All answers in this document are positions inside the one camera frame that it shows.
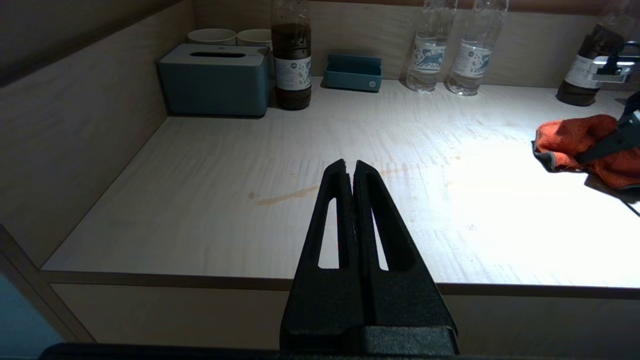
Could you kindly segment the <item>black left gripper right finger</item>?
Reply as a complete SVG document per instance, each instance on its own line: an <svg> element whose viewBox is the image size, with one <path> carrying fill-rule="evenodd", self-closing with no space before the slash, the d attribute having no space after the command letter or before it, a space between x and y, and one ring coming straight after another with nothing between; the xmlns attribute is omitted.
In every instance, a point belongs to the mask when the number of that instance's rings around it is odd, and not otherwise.
<svg viewBox="0 0 640 360"><path fill-rule="evenodd" d="M355 235L365 323L364 351L456 351L457 326L381 173L358 161Z"/></svg>

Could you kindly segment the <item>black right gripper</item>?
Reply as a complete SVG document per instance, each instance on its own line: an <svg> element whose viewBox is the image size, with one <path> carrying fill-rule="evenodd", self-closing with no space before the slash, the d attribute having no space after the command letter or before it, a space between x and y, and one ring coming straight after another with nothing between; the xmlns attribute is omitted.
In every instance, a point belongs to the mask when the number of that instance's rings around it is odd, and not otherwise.
<svg viewBox="0 0 640 360"><path fill-rule="evenodd" d="M640 146L640 91L629 96L615 131L585 152L576 156L579 164L588 164L601 158L632 150Z"/></svg>

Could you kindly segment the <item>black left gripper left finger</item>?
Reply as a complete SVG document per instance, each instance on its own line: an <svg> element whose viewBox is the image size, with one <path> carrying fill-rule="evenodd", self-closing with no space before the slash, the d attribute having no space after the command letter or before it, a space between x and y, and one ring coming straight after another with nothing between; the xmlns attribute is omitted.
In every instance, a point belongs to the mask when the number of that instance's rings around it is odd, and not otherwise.
<svg viewBox="0 0 640 360"><path fill-rule="evenodd" d="M321 268L330 201L336 201L338 268ZM282 351L349 351L345 337L362 323L361 276L346 163L323 172L285 311L279 326Z"/></svg>

